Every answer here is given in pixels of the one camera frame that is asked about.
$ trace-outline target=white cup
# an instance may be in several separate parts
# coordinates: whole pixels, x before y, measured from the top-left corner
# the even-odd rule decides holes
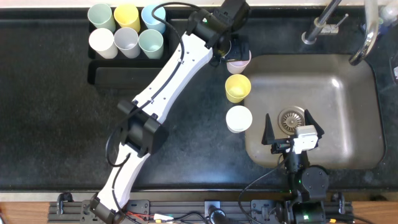
[[[111,32],[116,29],[112,9],[107,4],[95,4],[88,10],[87,17],[97,28],[105,28]]]
[[[253,117],[246,107],[234,106],[227,112],[225,120],[232,133],[240,133],[250,127]]]
[[[237,62],[227,62],[226,68],[232,74],[241,74],[246,66],[251,60],[251,52],[249,51],[249,60],[247,61],[237,61]]]
[[[157,30],[145,30],[138,38],[138,44],[150,59],[159,59],[163,55],[163,36]]]
[[[136,58],[141,52],[138,46],[138,34],[130,27],[118,29],[114,33],[114,44],[128,58]]]
[[[163,34],[166,30],[166,25],[152,17],[152,11],[155,7],[156,5],[149,5],[143,8],[141,11],[141,18],[145,22],[145,25],[148,27],[148,29],[154,29]],[[163,7],[156,9],[155,16],[165,20],[166,10]]]
[[[113,34],[108,29],[99,28],[94,30],[88,38],[88,43],[103,58],[111,59],[118,54],[118,48],[113,42]]]

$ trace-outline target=light blue cup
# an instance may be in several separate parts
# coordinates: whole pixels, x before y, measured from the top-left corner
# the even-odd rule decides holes
[[[152,11],[156,6],[157,5],[146,6],[141,12],[141,17],[148,29],[154,29],[163,34],[166,30],[166,25],[152,17]],[[166,18],[166,10],[160,7],[155,11],[155,15],[164,20]]]

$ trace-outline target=black countertop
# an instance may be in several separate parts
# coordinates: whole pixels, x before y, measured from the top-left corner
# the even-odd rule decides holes
[[[239,31],[249,35],[253,57],[352,54],[363,44],[358,29],[362,9],[338,9],[333,20],[351,13],[340,33],[319,37],[310,46],[300,36],[321,9],[262,10],[254,11]],[[123,118],[116,105],[134,95],[98,91],[87,83],[86,9],[0,14],[0,190],[101,189],[111,170],[104,144]],[[170,18],[186,14],[168,11]],[[185,21],[172,23],[183,31]],[[376,42],[367,59],[375,71],[385,158],[370,170],[331,170],[331,190],[398,188],[398,87],[390,66],[398,53],[397,38],[395,27]],[[233,106],[224,92],[228,76],[221,64],[205,65],[192,78],[165,122],[167,142],[144,164],[134,190],[241,189],[269,170],[249,158],[244,133],[233,134],[226,127],[224,117]],[[255,188],[285,190],[287,180],[275,172]]]

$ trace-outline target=black tray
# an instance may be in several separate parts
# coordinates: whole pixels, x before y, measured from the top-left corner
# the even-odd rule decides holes
[[[139,8],[141,23],[139,35],[142,31],[147,30],[145,23],[141,19],[141,11],[142,8]],[[117,31],[120,26],[116,21],[115,23],[115,31]],[[95,29],[96,27],[90,23],[89,32],[91,33]],[[171,57],[169,33],[168,29],[163,33],[164,52],[160,59],[149,59],[142,50],[136,58],[127,58],[118,50],[115,58],[104,59],[88,46],[88,57],[93,59],[88,66],[88,83],[102,89],[142,91],[151,83]]]

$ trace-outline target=faucet spout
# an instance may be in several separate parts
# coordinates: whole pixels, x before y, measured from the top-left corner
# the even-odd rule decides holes
[[[373,48],[379,32],[379,13],[376,0],[364,0],[366,14],[366,35],[363,46],[349,58],[351,65],[359,64]]]

